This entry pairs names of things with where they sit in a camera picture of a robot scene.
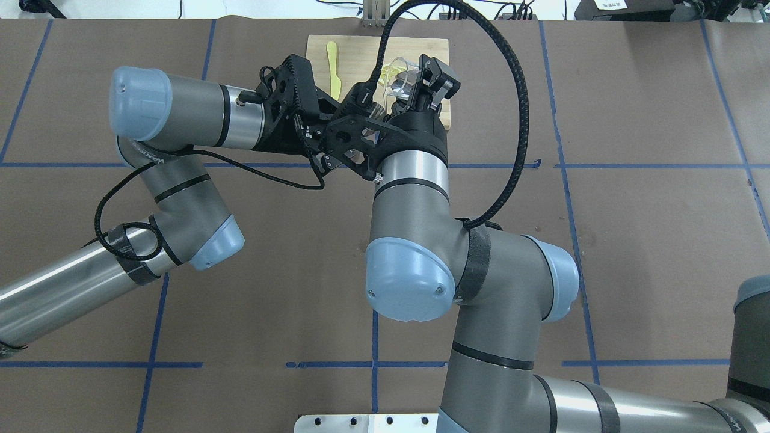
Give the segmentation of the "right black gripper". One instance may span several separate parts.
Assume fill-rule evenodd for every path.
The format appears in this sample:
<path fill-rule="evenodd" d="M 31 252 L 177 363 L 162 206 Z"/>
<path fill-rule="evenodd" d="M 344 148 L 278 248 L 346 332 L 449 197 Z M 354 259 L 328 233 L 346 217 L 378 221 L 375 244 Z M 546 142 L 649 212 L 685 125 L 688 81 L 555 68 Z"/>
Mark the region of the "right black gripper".
<path fill-rule="evenodd" d="M 431 154 L 448 164 L 446 129 L 436 112 L 443 99 L 457 93 L 460 80 L 450 66 L 435 65 L 434 57 L 420 57 L 409 111 L 388 121 L 371 117 L 374 102 L 344 100 L 325 125 L 319 150 L 364 180 L 374 180 L 388 156 L 407 150 Z"/>

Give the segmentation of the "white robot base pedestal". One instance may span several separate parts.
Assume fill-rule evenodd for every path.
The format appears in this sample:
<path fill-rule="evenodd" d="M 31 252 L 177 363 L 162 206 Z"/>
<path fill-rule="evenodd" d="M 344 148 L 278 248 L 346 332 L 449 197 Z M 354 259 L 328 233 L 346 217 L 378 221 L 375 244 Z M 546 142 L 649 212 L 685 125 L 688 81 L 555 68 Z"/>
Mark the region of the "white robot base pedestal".
<path fill-rule="evenodd" d="M 435 432 L 436 413 L 308 414 L 294 432 Z"/>

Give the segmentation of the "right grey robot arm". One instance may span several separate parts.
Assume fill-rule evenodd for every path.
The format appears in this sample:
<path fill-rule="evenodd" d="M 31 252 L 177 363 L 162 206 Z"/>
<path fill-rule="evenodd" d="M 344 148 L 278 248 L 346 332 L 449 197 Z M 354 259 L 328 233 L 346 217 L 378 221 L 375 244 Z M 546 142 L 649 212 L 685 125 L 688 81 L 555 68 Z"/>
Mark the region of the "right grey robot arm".
<path fill-rule="evenodd" d="M 459 315 L 437 432 L 767 432 L 768 276 L 746 280 L 726 396 L 676 401 L 533 372 L 541 326 L 565 317 L 578 296 L 572 255 L 489 218 L 450 215 L 441 102 L 459 90 L 454 71 L 422 55 L 407 100 L 381 121 L 381 75 L 354 85 L 327 127 L 329 153 L 377 184 L 366 249 L 366 296 L 383 317 L 431 321 Z"/>

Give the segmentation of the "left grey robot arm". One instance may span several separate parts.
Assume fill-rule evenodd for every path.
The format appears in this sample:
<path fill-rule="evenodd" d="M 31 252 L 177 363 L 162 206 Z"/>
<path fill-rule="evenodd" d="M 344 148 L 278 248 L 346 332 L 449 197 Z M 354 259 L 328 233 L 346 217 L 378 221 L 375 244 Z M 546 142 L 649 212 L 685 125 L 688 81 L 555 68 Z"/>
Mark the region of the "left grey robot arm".
<path fill-rule="evenodd" d="M 217 150 L 312 159 L 338 106 L 299 55 L 263 67 L 255 88 L 116 69 L 108 113 L 129 174 L 96 203 L 91 241 L 2 286 L 2 357 L 171 269 L 208 269 L 237 253 L 244 236 L 205 159 Z"/>

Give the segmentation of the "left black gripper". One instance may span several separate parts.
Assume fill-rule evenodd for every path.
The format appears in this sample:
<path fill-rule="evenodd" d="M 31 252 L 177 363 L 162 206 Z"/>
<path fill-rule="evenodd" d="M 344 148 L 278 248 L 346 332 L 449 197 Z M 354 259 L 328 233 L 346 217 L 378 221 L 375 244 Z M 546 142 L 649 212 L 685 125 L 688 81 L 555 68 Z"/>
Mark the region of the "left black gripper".
<path fill-rule="evenodd" d="M 262 98 L 263 123 L 256 150 L 322 153 L 322 134 L 339 102 L 315 85 L 311 61 L 291 54 L 277 67 L 262 67 L 259 79 L 256 93 Z"/>

